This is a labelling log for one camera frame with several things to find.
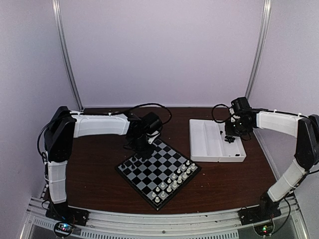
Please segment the white plastic divided tray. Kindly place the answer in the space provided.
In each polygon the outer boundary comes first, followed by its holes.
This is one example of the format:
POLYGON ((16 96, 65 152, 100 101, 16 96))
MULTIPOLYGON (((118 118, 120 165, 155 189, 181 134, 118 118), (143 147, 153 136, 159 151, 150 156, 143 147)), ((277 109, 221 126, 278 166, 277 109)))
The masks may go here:
POLYGON ((241 155, 228 157, 224 155, 220 131, 224 131, 224 124, 218 124, 211 120, 190 119, 189 141, 190 159, 196 162, 233 163, 243 162, 246 152, 241 138, 241 155))

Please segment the black white chessboard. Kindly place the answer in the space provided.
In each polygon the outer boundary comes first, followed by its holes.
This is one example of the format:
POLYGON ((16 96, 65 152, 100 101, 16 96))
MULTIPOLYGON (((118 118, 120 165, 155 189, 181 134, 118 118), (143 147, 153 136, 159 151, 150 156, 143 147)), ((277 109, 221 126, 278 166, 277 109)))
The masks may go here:
POLYGON ((155 210, 162 209, 201 170, 201 167, 161 139, 152 155, 133 154, 115 167, 127 183, 155 210))

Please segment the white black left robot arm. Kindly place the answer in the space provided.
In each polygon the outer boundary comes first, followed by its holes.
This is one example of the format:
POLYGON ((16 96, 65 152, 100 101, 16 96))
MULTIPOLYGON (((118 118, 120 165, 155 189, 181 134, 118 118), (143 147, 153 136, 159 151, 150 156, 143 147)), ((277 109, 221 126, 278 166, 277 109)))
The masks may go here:
POLYGON ((159 137, 162 128, 163 122, 154 112, 141 117, 131 111, 90 115, 59 107, 42 132, 44 150, 41 155, 46 165, 53 214, 61 221, 67 221, 72 216, 71 209, 66 206, 66 174, 74 144, 79 138, 123 136, 127 141, 126 148, 146 156, 151 153, 152 143, 159 137))

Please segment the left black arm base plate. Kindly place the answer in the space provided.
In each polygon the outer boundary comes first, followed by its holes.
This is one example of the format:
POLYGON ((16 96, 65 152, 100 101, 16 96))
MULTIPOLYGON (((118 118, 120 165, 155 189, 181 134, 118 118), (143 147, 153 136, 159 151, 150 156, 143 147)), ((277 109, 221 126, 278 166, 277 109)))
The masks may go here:
POLYGON ((50 201, 45 215, 46 217, 56 221, 61 221, 72 225, 86 226, 89 217, 89 211, 70 207, 67 201, 58 204, 50 201))

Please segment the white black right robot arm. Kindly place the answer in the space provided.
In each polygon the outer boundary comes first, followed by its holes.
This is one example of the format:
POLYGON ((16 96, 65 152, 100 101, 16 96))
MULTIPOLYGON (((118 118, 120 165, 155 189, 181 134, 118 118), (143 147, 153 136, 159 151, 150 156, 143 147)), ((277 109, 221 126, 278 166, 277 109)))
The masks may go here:
POLYGON ((246 136, 257 130, 263 150, 279 171, 277 182, 267 190, 263 203, 256 208, 256 216, 265 220, 275 211, 274 203, 298 188, 318 164, 319 117, 231 107, 225 124, 226 133, 233 136, 246 136))

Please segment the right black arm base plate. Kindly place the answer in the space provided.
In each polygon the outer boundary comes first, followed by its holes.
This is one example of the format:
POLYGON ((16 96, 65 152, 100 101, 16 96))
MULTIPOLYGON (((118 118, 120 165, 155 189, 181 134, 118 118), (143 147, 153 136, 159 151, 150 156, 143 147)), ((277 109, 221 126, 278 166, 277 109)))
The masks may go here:
POLYGON ((254 224, 270 220, 272 216, 280 216, 279 203, 273 202, 268 196, 262 196, 258 206, 243 208, 238 211, 241 225, 254 224))

